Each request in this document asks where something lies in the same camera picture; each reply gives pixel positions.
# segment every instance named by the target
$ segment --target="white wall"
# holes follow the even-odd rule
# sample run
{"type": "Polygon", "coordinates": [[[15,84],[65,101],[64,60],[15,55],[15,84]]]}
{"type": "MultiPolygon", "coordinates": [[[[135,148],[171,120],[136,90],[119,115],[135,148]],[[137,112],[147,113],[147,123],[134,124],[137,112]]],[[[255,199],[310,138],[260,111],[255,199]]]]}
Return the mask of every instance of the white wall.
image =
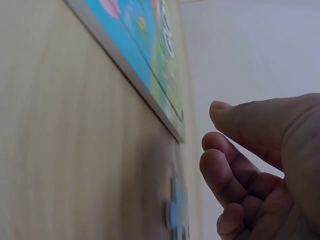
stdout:
{"type": "MultiPolygon", "coordinates": [[[[231,104],[320,92],[318,0],[183,4],[199,137],[214,130],[212,100],[231,104]]],[[[244,151],[263,171],[280,173],[244,151]]],[[[206,240],[222,212],[203,182],[206,240]]]]}

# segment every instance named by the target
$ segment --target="pink balloon illustration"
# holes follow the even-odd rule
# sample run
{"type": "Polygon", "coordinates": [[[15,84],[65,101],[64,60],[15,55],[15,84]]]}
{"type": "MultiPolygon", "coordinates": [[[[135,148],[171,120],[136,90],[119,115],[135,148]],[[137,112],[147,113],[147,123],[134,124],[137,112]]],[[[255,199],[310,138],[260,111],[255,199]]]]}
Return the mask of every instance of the pink balloon illustration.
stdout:
{"type": "Polygon", "coordinates": [[[118,0],[99,0],[99,2],[109,15],[111,15],[115,19],[119,19],[121,11],[118,0]]]}

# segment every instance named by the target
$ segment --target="cartoon illustration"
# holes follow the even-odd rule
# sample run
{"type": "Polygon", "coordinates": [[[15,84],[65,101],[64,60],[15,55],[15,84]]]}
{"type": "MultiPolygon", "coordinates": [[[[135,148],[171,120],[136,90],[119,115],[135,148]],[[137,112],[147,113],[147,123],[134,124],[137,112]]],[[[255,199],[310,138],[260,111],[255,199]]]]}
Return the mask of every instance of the cartoon illustration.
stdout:
{"type": "Polygon", "coordinates": [[[175,44],[177,36],[175,23],[171,21],[171,0],[79,1],[86,2],[119,53],[184,138],[178,64],[180,48],[175,44]]]}
{"type": "Polygon", "coordinates": [[[147,29],[147,23],[144,18],[144,16],[139,15],[138,16],[138,26],[139,26],[139,31],[142,34],[142,38],[145,42],[146,45],[149,44],[149,34],[148,34],[148,29],[147,29]]]}
{"type": "Polygon", "coordinates": [[[118,0],[99,0],[104,10],[115,19],[119,19],[121,14],[118,0]]]}

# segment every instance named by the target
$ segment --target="fingernail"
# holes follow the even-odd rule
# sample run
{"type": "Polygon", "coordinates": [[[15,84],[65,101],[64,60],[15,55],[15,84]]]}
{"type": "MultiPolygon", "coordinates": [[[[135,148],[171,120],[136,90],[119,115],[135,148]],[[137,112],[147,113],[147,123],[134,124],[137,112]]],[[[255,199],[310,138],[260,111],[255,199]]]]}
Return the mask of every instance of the fingernail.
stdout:
{"type": "Polygon", "coordinates": [[[210,106],[210,110],[225,110],[232,107],[229,103],[224,101],[213,101],[210,106]]]}

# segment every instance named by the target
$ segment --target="blue puzzle piece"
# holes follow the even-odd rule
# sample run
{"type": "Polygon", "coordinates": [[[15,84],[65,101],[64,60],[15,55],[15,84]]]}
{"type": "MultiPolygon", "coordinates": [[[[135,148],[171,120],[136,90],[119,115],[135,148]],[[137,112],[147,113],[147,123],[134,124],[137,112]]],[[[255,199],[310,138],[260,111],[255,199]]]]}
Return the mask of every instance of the blue puzzle piece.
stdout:
{"type": "Polygon", "coordinates": [[[173,183],[173,200],[167,209],[167,221],[174,231],[174,240],[189,239],[189,224],[187,220],[187,189],[175,178],[173,183]]]}

